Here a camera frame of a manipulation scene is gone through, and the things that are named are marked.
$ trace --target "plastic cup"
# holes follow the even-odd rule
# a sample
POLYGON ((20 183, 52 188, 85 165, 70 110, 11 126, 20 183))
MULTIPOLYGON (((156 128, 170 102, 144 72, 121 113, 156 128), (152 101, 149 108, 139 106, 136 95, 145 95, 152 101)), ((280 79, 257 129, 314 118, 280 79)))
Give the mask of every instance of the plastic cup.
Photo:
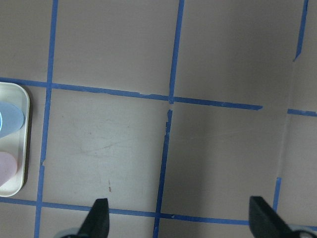
POLYGON ((17 171, 16 159, 7 152, 0 152, 0 186, 12 178, 17 171))
POLYGON ((0 102, 0 138, 19 130, 24 123, 24 115, 16 105, 0 102))

